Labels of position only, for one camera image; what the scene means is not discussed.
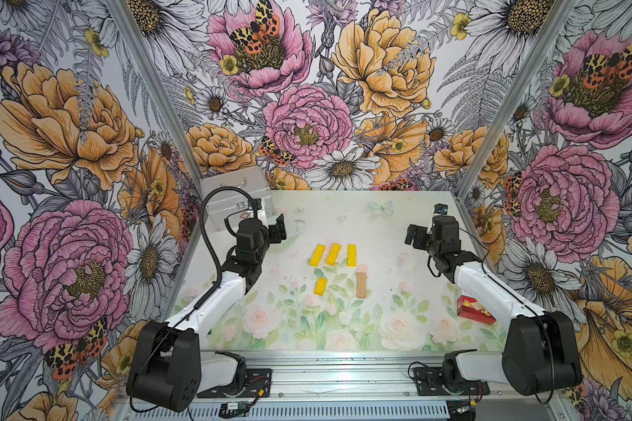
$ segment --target floral tabletop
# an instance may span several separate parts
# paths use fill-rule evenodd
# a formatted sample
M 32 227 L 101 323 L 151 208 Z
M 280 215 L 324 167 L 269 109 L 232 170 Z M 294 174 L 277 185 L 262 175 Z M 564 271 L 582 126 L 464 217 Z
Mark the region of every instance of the floral tabletop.
M 433 277 L 426 253 L 404 243 L 408 224 L 428 225 L 437 203 L 450 206 L 450 214 L 463 224 L 451 193 L 272 191 L 272 199 L 277 214 L 286 215 L 288 239 L 270 247 L 260 279 L 211 330 L 211 349 L 389 349 L 440 354 L 466 348 L 503 349 L 503 327 L 458 317 L 456 300 L 461 290 L 444 276 Z M 210 236 L 218 256 L 233 245 L 227 231 Z M 331 266 L 325 258 L 333 243 L 341 244 L 342 250 Z M 472 249 L 468 237 L 462 243 Z M 309 260 L 318 244 L 326 250 L 314 268 Z M 349 244 L 356 245 L 358 267 L 346 264 Z M 174 311 L 211 285 L 212 267 L 201 241 Z M 367 271 L 365 299 L 356 297 L 357 271 Z M 328 280 L 323 296 L 314 294 L 318 278 Z

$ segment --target floral wallpaper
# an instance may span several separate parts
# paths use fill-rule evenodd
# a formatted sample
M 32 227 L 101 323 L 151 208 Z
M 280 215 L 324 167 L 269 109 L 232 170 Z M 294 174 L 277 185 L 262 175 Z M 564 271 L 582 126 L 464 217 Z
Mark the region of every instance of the floral wallpaper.
M 0 0 L 0 420 L 113 417 L 198 215 L 108 19 Z
M 573 320 L 581 419 L 632 420 L 632 0 L 577 2 L 505 136 L 465 200 L 489 261 Z

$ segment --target small red package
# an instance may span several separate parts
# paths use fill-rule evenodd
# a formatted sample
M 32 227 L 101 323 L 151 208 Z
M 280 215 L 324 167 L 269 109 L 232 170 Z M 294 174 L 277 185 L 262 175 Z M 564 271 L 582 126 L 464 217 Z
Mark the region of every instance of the small red package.
M 496 321 L 494 316 L 492 316 L 478 300 L 467 295 L 462 295 L 456 302 L 456 314 L 465 319 L 479 321 L 487 325 Z

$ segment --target orange peony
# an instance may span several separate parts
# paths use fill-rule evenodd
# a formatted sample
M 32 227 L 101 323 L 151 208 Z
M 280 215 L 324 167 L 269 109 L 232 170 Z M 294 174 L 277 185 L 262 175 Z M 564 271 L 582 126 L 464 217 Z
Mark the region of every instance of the orange peony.
M 52 182 L 65 180 L 73 166 L 86 168 L 101 181 L 103 190 L 138 163 L 136 130 L 110 88 L 96 82 L 87 139 L 79 107 L 79 85 L 71 70 L 53 72 L 37 64 L 5 66 L 2 78 L 21 97 L 21 103 L 0 101 L 0 134 L 5 147 L 16 155 L 12 162 L 22 170 L 58 170 Z
M 426 99 L 435 59 L 426 48 L 402 63 L 391 63 L 398 53 L 418 44 L 416 31 L 401 26 L 388 11 L 373 9 L 367 15 L 367 29 L 355 21 L 342 29 L 332 61 L 345 73 L 340 81 L 361 86 L 363 113 L 402 117 Z
M 411 167 L 410 161 L 415 164 L 419 161 L 427 126 L 425 120 L 396 122 L 394 117 L 385 114 L 361 122 L 354 131 L 358 142 L 374 143 L 369 156 L 381 158 L 381 167 L 375 170 L 375 185 L 395 180 Z
M 253 144 L 238 137 L 226 126 L 219 127 L 207 122 L 203 126 L 190 127 L 185 137 L 204 175 L 210 170 L 229 173 L 255 165 Z M 187 173 L 182 158 L 178 166 Z
M 482 140 L 484 140 L 486 132 L 487 126 L 482 126 L 475 131 L 465 130 L 447 138 L 449 148 L 439 150 L 433 158 L 435 170 L 454 174 L 461 169 L 468 168 Z M 508 136 L 504 133 L 487 158 L 485 167 L 480 171 L 478 178 L 488 189 L 494 189 L 501 177 L 508 171 L 509 145 Z
M 169 162 L 159 155 L 155 147 L 150 148 L 148 156 L 143 152 L 140 170 L 126 172 L 117 201 L 122 218 L 129 222 L 149 220 L 152 223 L 157 215 L 161 215 L 177 240 L 180 237 L 178 184 L 167 171 L 169 167 Z

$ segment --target black cable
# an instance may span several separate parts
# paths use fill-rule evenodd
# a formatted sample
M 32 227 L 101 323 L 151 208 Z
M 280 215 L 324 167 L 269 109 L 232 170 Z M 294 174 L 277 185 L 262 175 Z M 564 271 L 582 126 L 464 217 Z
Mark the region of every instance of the black cable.
M 202 304 L 207 299 L 209 299 L 210 296 L 213 295 L 215 290 L 217 290 L 220 287 L 220 285 L 222 284 L 222 268 L 220 266 L 220 261 L 218 260 L 218 255 L 216 255 L 216 251 L 213 249 L 213 245 L 211 244 L 211 240 L 209 240 L 208 234 L 206 233 L 206 227 L 205 227 L 205 222 L 206 221 L 205 221 L 205 218 L 204 218 L 204 213 L 206 212 L 206 206 L 208 205 L 208 201 L 215 194 L 217 194 L 217 193 L 219 193 L 221 191 L 236 191 L 237 193 L 240 193 L 240 194 L 244 195 L 248 199 L 248 201 L 249 201 L 248 203 L 253 203 L 253 198 L 245 190 L 239 189 L 238 187 L 232 187 L 232 186 L 223 186 L 223 187 L 218 187 L 217 189 L 213 189 L 203 199 L 202 206 L 199 208 L 199 227 L 201 228 L 201 231 L 202 231 L 203 242 L 206 244 L 206 248 L 208 248 L 208 252 L 211 254 L 211 258 L 213 259 L 213 264 L 216 266 L 216 281 L 213 283 L 211 288 L 209 288 L 208 291 L 206 291 L 206 293 L 204 293 L 202 298 L 198 299 L 198 301 L 194 304 L 194 307 L 192 307 L 192 310 L 190 310 L 190 312 L 187 313 L 183 318 L 178 320 L 175 325 L 171 326 L 171 328 L 166 333 L 166 335 L 164 335 L 163 338 L 159 341 L 159 343 L 157 343 L 157 346 L 154 347 L 154 350 L 152 351 L 150 356 L 146 359 L 145 364 L 143 364 L 143 366 L 141 367 L 141 370 L 135 376 L 135 379 L 133 380 L 133 383 L 131 383 L 131 393 L 129 394 L 129 406 L 136 413 L 141 414 L 143 412 L 150 412 L 150 411 L 152 411 L 152 409 L 159 408 L 159 405 L 155 405 L 155 406 L 153 406 L 150 409 L 136 409 L 133 406 L 133 388 L 135 387 L 136 383 L 138 383 L 138 379 L 140 379 L 141 375 L 143 375 L 143 372 L 147 368 L 147 364 L 150 362 L 152 357 L 154 357 L 154 355 L 159 351 L 159 349 L 162 346 L 162 344 L 164 343 L 164 341 L 166 341 L 166 339 L 169 337 L 170 333 L 173 332 L 173 329 L 175 329 L 176 326 L 178 326 L 183 320 L 189 320 L 189 317 L 192 315 L 192 313 L 195 312 L 197 309 L 199 309 L 199 307 L 201 307 Z M 257 209 L 255 209 L 255 207 L 253 207 L 253 217 L 257 218 Z

